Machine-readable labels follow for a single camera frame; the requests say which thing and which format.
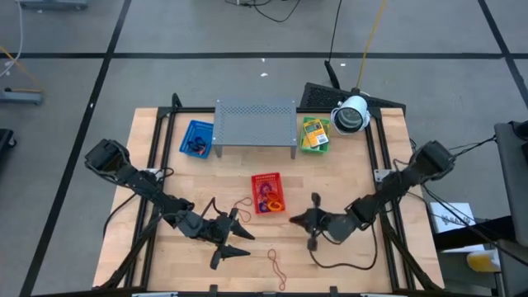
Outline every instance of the red plastic basket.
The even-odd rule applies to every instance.
[[[272,214],[286,210],[284,194],[282,192],[281,175],[278,172],[259,174],[251,177],[251,188],[253,193],[253,204],[257,215]],[[280,210],[271,211],[267,207],[267,195],[274,191],[278,195],[278,201],[282,205]]]

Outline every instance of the gray equipment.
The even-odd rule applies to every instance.
[[[42,94],[39,92],[13,92],[6,88],[0,91],[0,103],[40,105],[42,103]]]
[[[18,1],[20,2],[23,8],[29,8],[29,9],[84,10],[88,8],[88,0],[18,0]]]
[[[297,150],[295,100],[220,99],[214,109],[213,149],[223,146],[290,147]]]

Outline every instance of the red basket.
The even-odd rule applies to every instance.
[[[253,204],[255,205],[255,213],[257,215],[277,213],[286,210],[280,173],[273,172],[252,176],[251,184]],[[278,210],[271,211],[267,204],[270,199],[277,199],[281,207]]]

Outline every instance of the yellow object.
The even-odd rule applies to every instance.
[[[380,23],[381,12],[383,12],[383,10],[385,9],[385,5],[386,4],[387,4],[387,0],[382,0],[381,1],[381,5],[379,6],[378,15],[376,16],[376,19],[374,21],[374,25],[372,26],[372,31],[370,32],[369,41],[367,41],[367,43],[366,43],[365,51],[363,52],[363,59],[361,60],[360,74],[357,77],[357,83],[356,83],[356,87],[357,88],[360,87],[360,81],[361,81],[361,76],[363,75],[363,64],[365,63],[366,53],[368,53],[369,48],[370,48],[370,43],[374,39],[374,33],[376,32],[376,29],[378,28],[378,23]]]
[[[324,132],[323,123],[321,123],[320,119],[307,121],[303,124],[303,127],[310,147],[313,148],[328,142],[328,137]]]
[[[476,272],[499,272],[501,263],[497,250],[471,252],[467,256],[469,267]]]
[[[11,54],[9,54],[9,52],[6,50],[6,48],[4,48],[3,46],[0,45],[0,50],[28,77],[30,78],[30,80],[37,86],[40,88],[40,90],[34,90],[34,89],[13,89],[12,91],[13,92],[42,92],[42,83],[39,82],[38,79],[36,79],[33,74],[31,74],[29,71],[26,70],[26,68],[24,68],[24,66],[22,66],[22,64],[18,61],[15,60],[15,58],[13,58],[11,56]]]

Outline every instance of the electric wire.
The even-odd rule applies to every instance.
[[[16,1],[16,4],[18,4],[18,21],[19,21],[19,27],[20,27],[20,44],[18,45],[18,54],[16,54],[16,57],[14,61],[12,61],[1,73],[0,78],[2,78],[8,71],[13,67],[16,61],[20,58],[20,55],[22,54],[22,47],[24,45],[24,24],[22,21],[22,5],[20,4],[20,1]]]
[[[31,74],[27,69],[20,63],[20,61],[17,61],[15,58],[9,54],[6,48],[0,45],[0,50],[28,77],[30,80],[35,84],[37,87],[40,88],[40,90],[33,90],[33,89],[12,89],[13,92],[42,92],[43,91],[43,85],[39,82],[36,77]]]
[[[351,264],[351,263],[337,263],[337,264],[332,264],[332,265],[324,265],[324,264],[321,264],[319,261],[317,261],[317,259],[314,256],[314,253],[312,251],[309,251],[313,262],[315,262],[315,264],[317,266],[319,266],[321,268],[324,268],[324,269],[332,269],[332,268],[342,267],[342,266],[355,268],[355,269],[359,269],[359,270],[363,270],[363,271],[368,271],[368,270],[372,269],[372,267],[374,267],[374,265],[376,264],[376,261],[378,259],[378,239],[376,238],[376,232],[375,232],[375,229],[374,229],[374,225],[371,224],[370,228],[372,229],[372,236],[374,238],[374,250],[375,251],[374,251],[374,258],[372,259],[372,263],[369,266],[357,266],[357,265],[354,265],[354,264]]]
[[[496,244],[493,240],[491,240],[486,235],[484,235],[482,232],[477,230],[475,227],[473,227],[470,224],[465,223],[465,221],[459,215],[457,215],[450,207],[447,207],[446,204],[444,204],[444,202],[442,202],[441,199],[438,199],[439,197],[437,197],[437,195],[435,193],[432,193],[425,185],[423,185],[423,188],[426,190],[427,194],[429,194],[429,196],[431,196],[432,199],[436,200],[436,202],[438,202],[442,207],[444,207],[447,211],[449,211],[452,215],[454,215],[454,217],[456,217],[460,222],[462,222],[467,229],[469,229],[473,233],[477,234],[477,236],[482,238],[486,243],[491,244],[492,246],[494,246],[497,250],[499,250],[501,252],[504,252],[505,254],[510,256],[511,258],[517,260],[519,263],[521,263],[521,264],[523,264],[525,266],[528,266],[528,262],[522,260],[518,256],[514,255],[512,252],[509,252],[508,250],[500,247],[498,244]]]
[[[328,237],[323,231],[321,231],[321,235],[323,235],[323,237],[331,244],[341,245],[341,243],[342,243],[342,242],[335,242],[335,241],[331,240],[330,237]]]
[[[365,51],[363,52],[363,59],[361,59],[361,66],[360,66],[360,73],[357,77],[357,83],[356,87],[360,87],[361,77],[363,76],[363,67],[365,66],[365,60],[366,60],[366,54],[369,52],[370,43],[374,39],[374,33],[376,32],[376,29],[378,28],[378,24],[380,23],[381,13],[385,9],[385,5],[387,4],[387,0],[381,0],[381,5],[379,5],[379,11],[378,15],[376,16],[374,20],[374,25],[372,26],[372,31],[370,32],[369,40],[366,43]]]
[[[300,3],[300,0],[297,0],[297,3],[295,4],[294,8],[291,10],[290,14],[284,19],[284,20],[277,20],[271,16],[268,16],[267,14],[265,14],[264,12],[261,12],[260,9],[258,9],[258,6],[255,5],[257,3],[257,0],[253,0],[253,5],[252,7],[255,7],[255,10],[257,10],[258,13],[260,13],[263,17],[267,18],[268,20],[272,20],[276,23],[282,23],[282,22],[285,22],[285,21],[288,21],[288,19],[291,17],[291,15],[294,13],[295,9],[297,8],[297,6],[299,6],[299,3]]]
[[[264,5],[268,4],[269,2],[271,2],[271,0],[267,0],[267,1],[263,2],[263,3],[257,3],[257,4],[250,4],[250,2],[254,2],[253,0],[237,1],[237,2],[224,0],[224,2],[226,2],[227,4],[231,4],[231,5],[235,5],[235,6],[241,6],[241,7],[255,7],[255,6],[264,6]]]
[[[493,137],[491,137],[491,138],[489,138],[489,139],[485,139],[485,140],[483,140],[483,141],[481,141],[481,142],[479,142],[479,143],[476,143],[475,145],[471,146],[470,148],[464,149],[464,150],[462,150],[461,152],[455,154],[455,155],[453,156],[453,159],[457,159],[459,156],[461,156],[461,155],[463,155],[463,154],[465,154],[465,153],[467,153],[467,152],[469,152],[469,151],[471,151],[471,150],[473,150],[473,149],[476,149],[477,147],[479,147],[479,146],[481,146],[481,145],[483,145],[483,144],[486,144],[487,142],[494,141],[495,139],[496,139],[496,136],[494,135]],[[396,170],[398,170],[398,171],[399,171],[399,168],[398,168],[397,163],[408,164],[408,163],[405,163],[405,162],[400,161],[400,160],[398,160],[398,159],[394,159],[394,160],[393,160],[393,164],[394,164],[394,166],[396,167]],[[482,238],[486,243],[491,244],[492,246],[494,246],[497,250],[500,250],[500,251],[504,252],[505,254],[507,254],[508,256],[510,256],[511,258],[517,260],[519,263],[521,263],[521,264],[523,264],[523,265],[525,265],[525,266],[528,266],[528,262],[526,262],[526,261],[520,259],[518,256],[516,256],[516,255],[514,255],[513,253],[511,253],[511,252],[505,250],[504,248],[499,247],[498,244],[496,244],[495,242],[493,242],[490,238],[488,238],[488,237],[487,237],[486,235],[484,235],[482,232],[480,232],[479,230],[477,230],[477,229],[476,229],[475,227],[473,227],[472,225],[466,223],[466,222],[464,221],[464,219],[462,219],[459,215],[457,215],[457,214],[455,213],[454,210],[457,210],[457,211],[460,212],[462,215],[464,215],[466,218],[469,218],[469,219],[471,219],[471,220],[473,220],[473,221],[474,221],[474,219],[470,218],[468,215],[464,214],[461,210],[458,210],[458,209],[455,208],[453,205],[451,205],[451,204],[447,203],[445,200],[441,199],[437,194],[435,194],[435,193],[433,193],[431,190],[429,190],[429,188],[427,188],[427,186],[426,186],[425,184],[422,184],[422,186],[423,186],[423,188],[426,190],[426,193],[429,194],[429,196],[430,196],[432,199],[436,200],[436,202],[438,202],[443,208],[445,208],[445,209],[446,209],[447,211],[449,211],[452,215],[454,215],[454,217],[456,217],[460,222],[462,222],[462,224],[464,224],[464,226],[465,226],[466,228],[468,228],[470,231],[472,231],[472,232],[475,233],[477,236],[479,236],[480,238]],[[412,193],[412,192],[408,192],[408,194],[411,194],[411,195],[413,195],[413,196],[416,196],[416,197],[418,197],[418,198],[424,200],[422,197],[420,197],[419,195],[414,194],[414,193]],[[492,230],[486,229],[486,228],[484,228],[484,227],[481,227],[481,228],[487,230],[487,231],[490,232],[490,233],[494,233]]]
[[[170,177],[171,175],[174,174],[174,169],[170,168],[170,167],[167,167],[165,168],[165,171],[169,170],[170,172],[169,173],[165,173],[162,177],[159,178],[158,182],[162,182],[163,180],[165,180],[165,178],[167,177]],[[156,173],[154,173],[154,175],[160,173],[162,171],[162,169],[159,169]],[[122,210],[129,202],[132,201],[132,199],[134,199],[135,197],[137,196],[136,193],[134,193],[133,195],[131,195],[130,197],[128,197],[125,201],[123,201],[119,206],[117,206],[114,210],[112,210],[112,212],[110,212],[110,214],[108,215],[108,217],[106,218],[106,221],[105,221],[105,224],[103,226],[103,230],[102,230],[102,237],[104,238],[105,235],[106,235],[106,229],[108,228],[108,224],[110,223],[110,221],[112,220],[112,218],[117,214],[118,211]]]
[[[339,19],[339,11],[341,11],[342,2],[343,0],[339,0],[339,5],[337,6],[336,21],[333,24],[332,43],[330,44],[330,54],[328,55],[328,62],[332,61],[333,40],[336,37],[337,19]]]
[[[472,151],[473,149],[476,149],[477,147],[479,147],[479,146],[481,146],[481,145],[483,145],[483,144],[486,144],[486,143],[491,142],[491,141],[495,141],[496,139],[497,139],[497,136],[494,135],[493,137],[490,137],[490,138],[488,138],[488,139],[486,139],[486,140],[483,140],[483,141],[481,141],[481,142],[475,144],[474,146],[471,146],[471,147],[469,147],[469,148],[466,148],[466,149],[461,150],[460,152],[454,154],[454,155],[453,155],[453,158],[458,158],[459,156],[461,156],[461,155],[463,155],[463,154],[465,154],[465,153],[467,153],[467,152],[470,152],[470,151]]]

